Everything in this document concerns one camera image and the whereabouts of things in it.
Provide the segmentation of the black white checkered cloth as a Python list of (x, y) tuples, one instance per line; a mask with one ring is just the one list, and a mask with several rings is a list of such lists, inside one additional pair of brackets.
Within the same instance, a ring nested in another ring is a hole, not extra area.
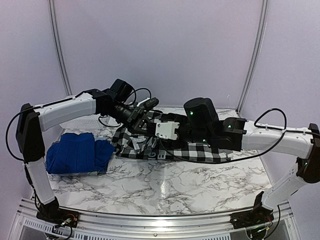
[(234, 156), (231, 150), (215, 149), (203, 143), (159, 140), (155, 136), (131, 133), (124, 125), (115, 131), (111, 144), (116, 156), (137, 160), (183, 159), (194, 163), (224, 163)]

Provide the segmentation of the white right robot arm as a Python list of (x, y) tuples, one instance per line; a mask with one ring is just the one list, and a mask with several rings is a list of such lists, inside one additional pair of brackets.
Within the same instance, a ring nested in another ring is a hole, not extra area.
[(179, 140), (207, 144), (212, 148), (248, 151), (260, 150), (292, 155), (296, 164), (271, 188), (262, 193), (259, 205), (248, 212), (247, 219), (258, 224), (284, 200), (307, 184), (320, 181), (320, 134), (310, 124), (304, 128), (285, 128), (254, 123), (244, 118), (228, 117), (217, 122), (187, 121), (175, 130)]

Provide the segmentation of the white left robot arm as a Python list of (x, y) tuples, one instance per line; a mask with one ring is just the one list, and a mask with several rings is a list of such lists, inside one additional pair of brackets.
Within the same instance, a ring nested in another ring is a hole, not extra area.
[(130, 87), (84, 90), (50, 103), (34, 106), (26, 103), (16, 115), (18, 122), (15, 138), (22, 154), (21, 161), (26, 164), (30, 184), (36, 195), (46, 205), (43, 213), (51, 222), (60, 222), (64, 215), (62, 209), (53, 204), (56, 197), (45, 170), (46, 145), (43, 134), (76, 118), (102, 115), (114, 118), (135, 134), (147, 135), (147, 125), (150, 123), (147, 112), (157, 106), (159, 100), (152, 97), (132, 107), (124, 103), (131, 91)]

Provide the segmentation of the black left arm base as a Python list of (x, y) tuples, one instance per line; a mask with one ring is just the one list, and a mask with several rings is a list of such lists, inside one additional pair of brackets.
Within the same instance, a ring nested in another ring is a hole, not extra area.
[(36, 217), (40, 220), (55, 224), (56, 228), (71, 227), (76, 228), (78, 225), (80, 213), (78, 211), (60, 208), (58, 199), (55, 197), (48, 204), (35, 201), (37, 208)]

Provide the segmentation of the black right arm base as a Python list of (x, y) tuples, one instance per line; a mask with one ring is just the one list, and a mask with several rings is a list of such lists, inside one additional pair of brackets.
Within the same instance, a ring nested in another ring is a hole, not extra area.
[(230, 215), (230, 223), (234, 229), (247, 228), (274, 220), (273, 210), (263, 206), (262, 197), (264, 191), (261, 191), (254, 200), (251, 210), (240, 211)]

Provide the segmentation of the white plastic laundry basket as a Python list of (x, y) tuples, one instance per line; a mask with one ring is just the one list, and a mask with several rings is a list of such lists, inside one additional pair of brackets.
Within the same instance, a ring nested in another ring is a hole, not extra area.
[(96, 100), (88, 91), (71, 97), (57, 107), (60, 126), (64, 129), (99, 128)]

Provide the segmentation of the left aluminium wall post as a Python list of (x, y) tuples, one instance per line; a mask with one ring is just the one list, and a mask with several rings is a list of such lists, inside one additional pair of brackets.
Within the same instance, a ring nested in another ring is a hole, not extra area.
[(57, 62), (58, 62), (64, 90), (66, 95), (69, 96), (69, 95), (72, 95), (73, 93), (72, 93), (72, 88), (71, 88), (71, 84), (70, 84), (70, 80), (69, 80), (69, 76), (68, 76), (68, 72), (67, 72), (67, 68), (64, 60), (63, 49), (61, 45), (56, 4), (54, 0), (48, 0), (47, 2), (48, 2), (50, 25), (51, 25), (52, 36), (53, 36), (53, 45), (54, 45), (56, 56), (57, 56)]

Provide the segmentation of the aluminium wall post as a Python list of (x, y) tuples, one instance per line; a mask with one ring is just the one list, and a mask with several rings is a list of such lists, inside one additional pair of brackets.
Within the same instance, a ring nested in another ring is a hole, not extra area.
[(66, 95), (69, 96), (69, 95), (72, 95), (73, 93), (72, 93), (72, 88), (71, 88), (71, 84), (70, 84), (70, 80), (69, 80), (69, 76), (68, 76), (68, 72), (67, 72), (67, 68), (64, 60), (63, 49), (61, 45), (56, 4), (54, 0), (48, 0), (47, 2), (48, 2), (50, 25), (51, 25), (52, 36), (53, 36), (53, 45), (54, 45), (56, 56), (57, 56), (57, 62), (58, 62), (64, 90)]
[(259, 15), (257, 33), (256, 33), (254, 45), (253, 45), (251, 59), (249, 62), (249, 66), (246, 73), (244, 85), (240, 94), (240, 98), (236, 107), (236, 112), (239, 115), (241, 114), (244, 108), (246, 99), (249, 94), (251, 83), (253, 82), (256, 65), (257, 65), (259, 54), (263, 44), (263, 38), (265, 34), (265, 28), (266, 28), (267, 17), (268, 17), (268, 8), (269, 8), (269, 0), (263, 0), (261, 2), (261, 10)]

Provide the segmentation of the right aluminium wall post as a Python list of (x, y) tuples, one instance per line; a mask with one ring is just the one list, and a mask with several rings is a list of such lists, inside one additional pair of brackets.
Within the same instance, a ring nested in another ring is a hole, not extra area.
[(254, 45), (253, 45), (251, 59), (249, 62), (249, 66), (246, 73), (244, 85), (240, 94), (240, 98), (236, 107), (236, 112), (239, 115), (241, 114), (244, 108), (246, 99), (249, 94), (251, 83), (253, 82), (256, 65), (257, 65), (259, 54), (263, 44), (263, 38), (265, 34), (265, 28), (266, 28), (267, 17), (268, 17), (268, 8), (269, 8), (269, 0), (263, 0), (261, 2), (261, 10), (259, 15), (257, 33), (256, 33)]

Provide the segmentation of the aluminium front frame rail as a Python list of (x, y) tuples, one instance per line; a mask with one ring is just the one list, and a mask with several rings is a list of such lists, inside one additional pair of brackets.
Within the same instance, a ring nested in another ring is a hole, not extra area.
[(31, 199), (21, 200), (9, 232), (9, 240), (55, 240), (71, 235), (73, 240), (251, 240), (255, 233), (267, 240), (299, 240), (288, 202), (280, 204), (274, 220), (235, 229), (231, 216), (239, 210), (192, 215), (125, 215), (78, 210), (77, 226), (55, 228), (36, 217)]

